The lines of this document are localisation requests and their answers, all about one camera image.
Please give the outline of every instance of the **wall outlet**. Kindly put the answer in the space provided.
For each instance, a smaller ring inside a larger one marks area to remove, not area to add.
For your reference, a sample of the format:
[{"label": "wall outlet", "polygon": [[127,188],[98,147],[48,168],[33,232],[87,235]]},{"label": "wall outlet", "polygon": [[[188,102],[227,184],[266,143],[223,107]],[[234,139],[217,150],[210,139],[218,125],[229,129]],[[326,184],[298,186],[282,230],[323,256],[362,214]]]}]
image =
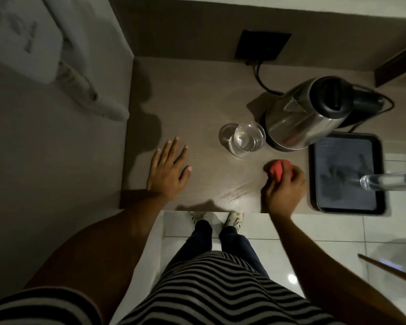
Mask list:
[{"label": "wall outlet", "polygon": [[275,60],[291,35],[290,33],[244,30],[236,49],[235,58],[257,61]]}]

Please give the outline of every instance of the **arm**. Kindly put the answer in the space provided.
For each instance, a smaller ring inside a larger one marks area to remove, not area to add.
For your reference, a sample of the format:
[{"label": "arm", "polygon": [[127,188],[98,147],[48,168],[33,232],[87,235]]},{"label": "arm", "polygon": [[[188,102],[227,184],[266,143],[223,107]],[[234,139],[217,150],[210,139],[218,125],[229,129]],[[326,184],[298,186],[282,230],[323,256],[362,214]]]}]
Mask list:
[{"label": "arm", "polygon": [[307,299],[348,325],[406,324],[406,316],[388,299],[327,255],[293,223],[291,215],[306,191],[301,169],[283,164],[282,180],[272,180],[266,202]]},{"label": "arm", "polygon": [[64,286],[98,306],[108,324],[131,282],[147,237],[161,209],[181,192],[190,177],[185,147],[175,161],[178,139],[168,141],[152,159],[147,196],[114,217],[83,229],[60,246],[25,288]]}]

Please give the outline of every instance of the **forearm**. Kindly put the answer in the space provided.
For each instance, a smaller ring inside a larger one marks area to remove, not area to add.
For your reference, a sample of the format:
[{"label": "forearm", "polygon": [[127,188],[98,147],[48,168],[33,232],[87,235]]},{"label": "forearm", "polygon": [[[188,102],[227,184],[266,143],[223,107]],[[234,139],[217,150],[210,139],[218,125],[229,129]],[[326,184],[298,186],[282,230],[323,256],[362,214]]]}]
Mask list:
[{"label": "forearm", "polygon": [[406,316],[377,290],[343,267],[290,218],[271,216],[305,296],[349,324],[406,324]]},{"label": "forearm", "polygon": [[158,213],[168,202],[161,194],[95,223],[60,246],[26,288],[65,286],[89,296],[107,323],[122,300]]}]

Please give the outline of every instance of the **red sponge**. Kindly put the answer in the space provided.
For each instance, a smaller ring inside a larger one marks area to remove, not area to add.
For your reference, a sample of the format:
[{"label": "red sponge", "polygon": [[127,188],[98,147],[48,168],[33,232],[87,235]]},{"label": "red sponge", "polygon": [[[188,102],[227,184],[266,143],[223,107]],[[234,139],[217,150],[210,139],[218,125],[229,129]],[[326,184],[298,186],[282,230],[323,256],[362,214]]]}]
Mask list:
[{"label": "red sponge", "polygon": [[276,160],[272,165],[271,168],[269,169],[269,172],[272,174],[273,177],[277,180],[277,182],[281,181],[281,177],[283,176],[283,164],[292,169],[293,165],[286,159],[278,159]]}]

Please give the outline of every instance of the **wooden stick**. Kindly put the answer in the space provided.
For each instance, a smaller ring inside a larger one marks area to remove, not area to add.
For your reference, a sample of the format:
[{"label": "wooden stick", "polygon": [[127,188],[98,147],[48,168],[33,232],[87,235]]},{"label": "wooden stick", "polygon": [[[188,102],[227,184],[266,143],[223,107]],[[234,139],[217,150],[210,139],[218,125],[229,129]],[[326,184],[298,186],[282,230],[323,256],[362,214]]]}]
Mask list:
[{"label": "wooden stick", "polygon": [[362,254],[358,254],[358,257],[406,281],[406,273],[404,271],[393,268],[389,265],[386,265],[375,259],[366,257],[365,255]]}]

